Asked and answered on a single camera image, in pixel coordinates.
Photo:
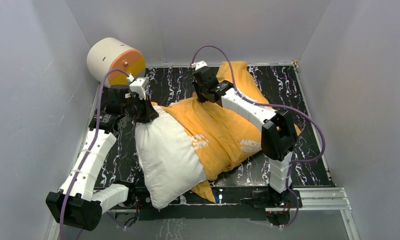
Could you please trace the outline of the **white pillow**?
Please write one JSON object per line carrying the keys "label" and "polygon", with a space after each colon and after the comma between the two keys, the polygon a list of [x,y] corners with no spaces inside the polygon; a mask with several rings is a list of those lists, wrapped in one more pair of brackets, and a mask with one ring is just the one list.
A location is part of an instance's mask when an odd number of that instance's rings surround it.
{"label": "white pillow", "polygon": [[207,179],[183,126],[163,107],[158,117],[135,126],[138,162],[154,208],[160,210]]}

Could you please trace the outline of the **blue and yellow pillowcase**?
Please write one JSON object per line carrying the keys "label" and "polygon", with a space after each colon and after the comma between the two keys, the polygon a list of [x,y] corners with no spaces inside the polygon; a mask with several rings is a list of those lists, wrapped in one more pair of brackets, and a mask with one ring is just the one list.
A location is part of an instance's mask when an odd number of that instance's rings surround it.
{"label": "blue and yellow pillowcase", "polygon": [[181,124],[205,172],[189,189],[215,203],[210,181],[260,151],[259,129],[230,109],[201,103],[196,93],[163,109]]}

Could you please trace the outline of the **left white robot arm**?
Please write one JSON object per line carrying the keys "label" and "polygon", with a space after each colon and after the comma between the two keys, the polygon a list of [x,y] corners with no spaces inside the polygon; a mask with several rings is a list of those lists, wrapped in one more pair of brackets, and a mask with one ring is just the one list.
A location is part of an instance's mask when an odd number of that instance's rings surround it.
{"label": "left white robot arm", "polygon": [[108,88],[88,125],[83,148],[65,182],[49,192],[46,205],[61,227],[67,225],[92,231],[103,214],[115,206],[134,208],[139,200],[136,186],[116,180],[96,190],[99,172],[127,124],[150,123],[159,114],[147,94],[147,85],[133,83],[127,88]]}

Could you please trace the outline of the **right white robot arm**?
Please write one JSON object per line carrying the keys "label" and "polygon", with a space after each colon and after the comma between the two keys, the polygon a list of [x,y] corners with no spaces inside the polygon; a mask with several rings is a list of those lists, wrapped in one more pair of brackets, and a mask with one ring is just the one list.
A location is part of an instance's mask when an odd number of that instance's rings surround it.
{"label": "right white robot arm", "polygon": [[254,101],[238,89],[234,79],[219,81],[204,61],[195,62],[190,67],[194,76],[192,84],[202,103],[216,103],[231,110],[261,133],[261,151],[270,164],[268,189],[255,190],[242,202],[256,208],[288,205],[292,191],[291,160],[298,140],[290,113],[278,112]]}

